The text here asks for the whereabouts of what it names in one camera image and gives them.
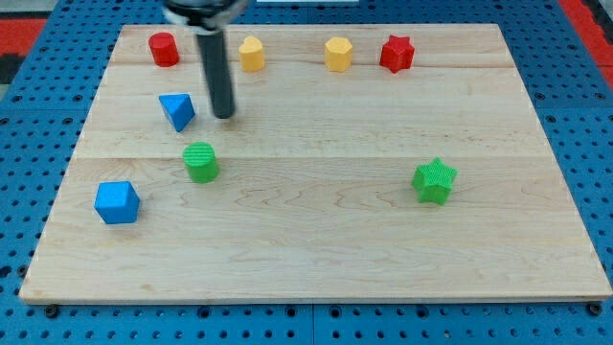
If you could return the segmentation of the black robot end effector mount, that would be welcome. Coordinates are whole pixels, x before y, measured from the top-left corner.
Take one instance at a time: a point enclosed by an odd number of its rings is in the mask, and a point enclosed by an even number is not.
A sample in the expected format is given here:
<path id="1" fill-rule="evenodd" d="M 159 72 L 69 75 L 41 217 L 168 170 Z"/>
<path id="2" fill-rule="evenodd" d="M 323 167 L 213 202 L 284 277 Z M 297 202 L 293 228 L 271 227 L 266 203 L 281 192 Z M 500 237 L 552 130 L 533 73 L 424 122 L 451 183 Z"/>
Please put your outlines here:
<path id="1" fill-rule="evenodd" d="M 248 6 L 249 0 L 164 0 L 162 13 L 170 23 L 196 33 L 217 33 Z"/>

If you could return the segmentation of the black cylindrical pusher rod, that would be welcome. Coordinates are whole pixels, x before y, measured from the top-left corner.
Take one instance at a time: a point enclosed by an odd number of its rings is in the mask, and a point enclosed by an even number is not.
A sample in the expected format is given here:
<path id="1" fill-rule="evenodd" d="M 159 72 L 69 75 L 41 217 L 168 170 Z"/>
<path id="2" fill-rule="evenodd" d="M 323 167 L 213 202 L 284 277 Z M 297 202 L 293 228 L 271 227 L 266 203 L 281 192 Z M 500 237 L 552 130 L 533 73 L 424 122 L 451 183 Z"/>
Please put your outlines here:
<path id="1" fill-rule="evenodd" d="M 213 114 L 218 119 L 229 119 L 236 112 L 236 104 L 225 33 L 199 35 L 197 44 Z"/>

